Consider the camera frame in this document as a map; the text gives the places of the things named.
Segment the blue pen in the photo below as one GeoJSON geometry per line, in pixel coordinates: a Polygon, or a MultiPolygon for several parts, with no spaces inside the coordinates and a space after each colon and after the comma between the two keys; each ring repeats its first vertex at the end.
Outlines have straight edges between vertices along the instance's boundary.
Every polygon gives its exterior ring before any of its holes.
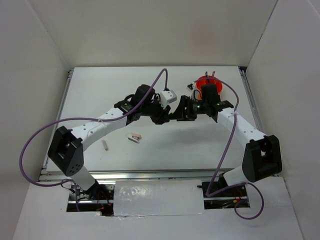
{"type": "Polygon", "coordinates": [[[210,78],[209,78],[209,75],[208,75],[207,71],[205,72],[205,78],[206,78],[207,84],[209,84],[210,83],[210,78]]]}

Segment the black yellow highlighter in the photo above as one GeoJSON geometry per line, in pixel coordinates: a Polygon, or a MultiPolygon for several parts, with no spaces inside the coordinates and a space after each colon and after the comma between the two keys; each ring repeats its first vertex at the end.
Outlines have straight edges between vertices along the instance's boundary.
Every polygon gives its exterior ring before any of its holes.
{"type": "Polygon", "coordinates": [[[176,119],[177,119],[177,116],[176,116],[175,114],[173,114],[173,113],[170,113],[170,114],[169,114],[169,119],[170,119],[170,120],[176,120],[176,119]]]}

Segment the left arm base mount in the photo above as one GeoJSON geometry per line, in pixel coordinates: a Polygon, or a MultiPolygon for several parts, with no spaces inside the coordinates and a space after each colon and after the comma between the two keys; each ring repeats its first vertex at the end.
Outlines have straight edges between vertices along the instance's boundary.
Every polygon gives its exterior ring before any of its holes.
{"type": "Polygon", "coordinates": [[[68,190],[67,213],[97,212],[105,217],[114,216],[115,182],[101,183],[100,189],[92,195],[85,193],[74,182],[71,182],[70,186],[66,183],[60,186],[68,190]]]}

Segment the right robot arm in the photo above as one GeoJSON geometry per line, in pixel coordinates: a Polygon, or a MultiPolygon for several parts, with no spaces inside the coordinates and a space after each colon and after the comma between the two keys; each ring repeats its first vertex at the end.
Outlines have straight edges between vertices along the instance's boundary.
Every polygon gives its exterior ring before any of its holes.
{"type": "Polygon", "coordinates": [[[244,148],[240,166],[218,177],[218,190],[230,196],[236,184],[255,183],[282,171],[279,139],[256,129],[236,112],[229,101],[222,101],[214,83],[201,86],[201,100],[183,95],[177,109],[169,115],[171,120],[194,121],[198,115],[207,115],[230,131],[244,148]]]}

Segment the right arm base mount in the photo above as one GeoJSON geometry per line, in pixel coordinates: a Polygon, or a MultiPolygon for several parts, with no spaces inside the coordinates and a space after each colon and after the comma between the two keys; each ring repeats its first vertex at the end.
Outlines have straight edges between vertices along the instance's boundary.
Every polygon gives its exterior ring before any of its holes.
{"type": "Polygon", "coordinates": [[[244,186],[232,187],[214,196],[207,196],[209,184],[210,181],[202,181],[197,186],[198,189],[202,190],[205,210],[232,209],[237,203],[239,208],[248,208],[250,206],[247,190],[244,186]]]}

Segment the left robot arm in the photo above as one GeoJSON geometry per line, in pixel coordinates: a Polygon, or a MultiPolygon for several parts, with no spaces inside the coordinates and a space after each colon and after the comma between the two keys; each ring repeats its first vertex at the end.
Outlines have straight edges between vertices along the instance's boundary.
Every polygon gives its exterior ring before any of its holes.
{"type": "Polygon", "coordinates": [[[97,121],[89,121],[71,129],[59,127],[53,135],[47,155],[66,177],[70,177],[81,188],[81,194],[92,200],[103,188],[85,167],[84,152],[107,134],[126,127],[141,116],[150,117],[160,125],[169,122],[169,104],[176,99],[176,94],[167,88],[156,93],[150,86],[142,84],[135,94],[117,102],[97,121]]]}

